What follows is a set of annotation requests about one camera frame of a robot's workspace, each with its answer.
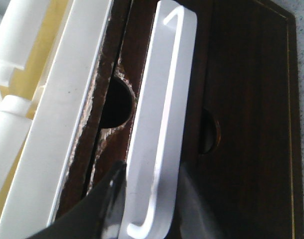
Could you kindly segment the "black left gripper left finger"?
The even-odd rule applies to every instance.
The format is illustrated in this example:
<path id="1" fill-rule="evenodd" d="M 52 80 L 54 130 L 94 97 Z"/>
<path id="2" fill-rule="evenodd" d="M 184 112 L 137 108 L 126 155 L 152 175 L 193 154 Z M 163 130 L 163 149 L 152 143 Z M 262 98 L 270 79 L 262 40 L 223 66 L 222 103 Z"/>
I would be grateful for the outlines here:
<path id="1" fill-rule="evenodd" d="M 117 239 L 125 206 L 126 163 L 116 162 L 73 209 L 31 239 Z"/>

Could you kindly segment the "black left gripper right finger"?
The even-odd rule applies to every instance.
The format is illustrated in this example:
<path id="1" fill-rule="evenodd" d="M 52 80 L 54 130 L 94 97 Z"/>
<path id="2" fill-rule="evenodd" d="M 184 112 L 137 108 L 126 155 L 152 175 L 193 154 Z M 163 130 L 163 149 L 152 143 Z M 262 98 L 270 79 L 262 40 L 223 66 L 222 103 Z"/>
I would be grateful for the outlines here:
<path id="1" fill-rule="evenodd" d="M 179 169 L 175 208 L 182 239 L 224 238 L 212 209 L 197 187 L 193 171 L 187 165 Z"/>

